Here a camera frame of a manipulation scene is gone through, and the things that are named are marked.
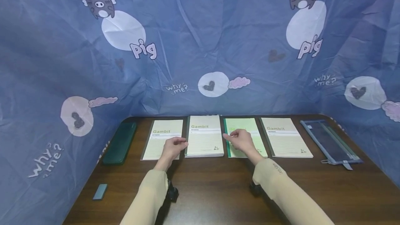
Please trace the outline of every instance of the hand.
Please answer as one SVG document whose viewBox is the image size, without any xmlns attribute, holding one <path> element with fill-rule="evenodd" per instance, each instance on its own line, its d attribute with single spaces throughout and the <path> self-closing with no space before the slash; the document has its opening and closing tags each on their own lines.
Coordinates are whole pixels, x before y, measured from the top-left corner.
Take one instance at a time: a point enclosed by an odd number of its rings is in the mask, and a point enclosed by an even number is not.
<svg viewBox="0 0 400 225">
<path fill-rule="evenodd" d="M 186 138 L 173 137 L 165 141 L 163 152 L 154 169 L 167 171 L 173 160 L 188 146 Z"/>
<path fill-rule="evenodd" d="M 243 152 L 254 165 L 264 159 L 256 150 L 251 134 L 246 130 L 237 129 L 233 131 L 231 135 L 223 134 L 223 137 L 230 141 L 235 149 Z"/>
</svg>

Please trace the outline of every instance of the cream notebook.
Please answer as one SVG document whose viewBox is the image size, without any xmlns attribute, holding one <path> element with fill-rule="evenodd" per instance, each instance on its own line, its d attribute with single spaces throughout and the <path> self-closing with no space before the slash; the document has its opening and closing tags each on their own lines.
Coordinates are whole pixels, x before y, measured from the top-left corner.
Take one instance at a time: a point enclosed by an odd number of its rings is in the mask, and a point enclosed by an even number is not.
<svg viewBox="0 0 400 225">
<path fill-rule="evenodd" d="M 253 138 L 253 143 L 257 151 L 263 156 L 268 157 L 263 140 L 261 139 L 260 131 L 258 131 L 257 123 L 254 118 L 225 118 L 224 119 L 225 132 L 229 135 L 232 131 L 242 128 L 247 130 Z M 229 158 L 247 158 L 247 156 L 235 149 L 231 142 L 226 141 L 227 156 Z"/>
<path fill-rule="evenodd" d="M 188 117 L 185 157 L 221 157 L 224 146 L 219 116 Z"/>
<path fill-rule="evenodd" d="M 154 120 L 142 153 L 141 161 L 160 159 L 165 140 L 182 136 L 183 120 Z"/>
<path fill-rule="evenodd" d="M 313 158 L 290 118 L 261 118 L 273 157 Z"/>
</svg>

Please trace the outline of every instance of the heart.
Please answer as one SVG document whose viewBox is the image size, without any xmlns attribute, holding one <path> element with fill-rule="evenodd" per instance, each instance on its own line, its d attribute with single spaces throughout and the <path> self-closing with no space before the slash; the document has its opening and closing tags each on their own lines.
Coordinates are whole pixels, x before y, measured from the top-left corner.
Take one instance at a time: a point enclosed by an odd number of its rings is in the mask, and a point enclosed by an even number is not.
<svg viewBox="0 0 400 225">
<path fill-rule="evenodd" d="M 286 57 L 285 53 L 278 54 L 276 50 L 270 50 L 268 56 L 268 62 L 277 62 Z"/>
<path fill-rule="evenodd" d="M 79 130 L 85 125 L 84 120 L 82 120 L 82 118 L 79 116 L 77 112 L 73 112 L 71 117 L 75 119 L 74 126 L 77 130 Z"/>
<path fill-rule="evenodd" d="M 367 91 L 367 88 L 361 87 L 360 89 L 358 89 L 358 88 L 352 87 L 350 89 L 350 91 L 355 99 L 360 99 L 360 97 L 362 97 L 365 94 L 365 92 Z"/>
<path fill-rule="evenodd" d="M 125 61 L 122 58 L 119 58 L 119 59 L 114 59 L 114 62 L 118 66 L 118 68 L 123 72 Z"/>
<path fill-rule="evenodd" d="M 205 89 L 206 91 L 213 91 L 214 90 L 214 86 L 215 86 L 215 82 L 214 81 L 210 81 L 208 83 L 208 85 L 203 86 L 203 89 Z"/>
</svg>

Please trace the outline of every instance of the blue tarp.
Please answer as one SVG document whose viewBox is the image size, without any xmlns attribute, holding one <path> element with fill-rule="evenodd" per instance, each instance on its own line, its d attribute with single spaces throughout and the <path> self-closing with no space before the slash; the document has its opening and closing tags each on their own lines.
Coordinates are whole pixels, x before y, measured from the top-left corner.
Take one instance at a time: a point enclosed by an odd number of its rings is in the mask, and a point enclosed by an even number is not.
<svg viewBox="0 0 400 225">
<path fill-rule="evenodd" d="M 400 185 L 400 0 L 0 0 L 0 223 L 61 224 L 129 116 L 325 114 Z"/>
</svg>

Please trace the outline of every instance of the eraser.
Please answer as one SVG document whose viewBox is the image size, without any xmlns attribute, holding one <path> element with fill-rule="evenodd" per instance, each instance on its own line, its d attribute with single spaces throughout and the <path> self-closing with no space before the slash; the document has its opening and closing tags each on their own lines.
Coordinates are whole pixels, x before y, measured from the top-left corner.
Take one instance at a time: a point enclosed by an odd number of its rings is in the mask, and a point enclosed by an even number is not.
<svg viewBox="0 0 400 225">
<path fill-rule="evenodd" d="M 96 193 L 93 196 L 93 200 L 102 200 L 104 193 L 106 192 L 107 184 L 100 184 L 97 188 Z"/>
</svg>

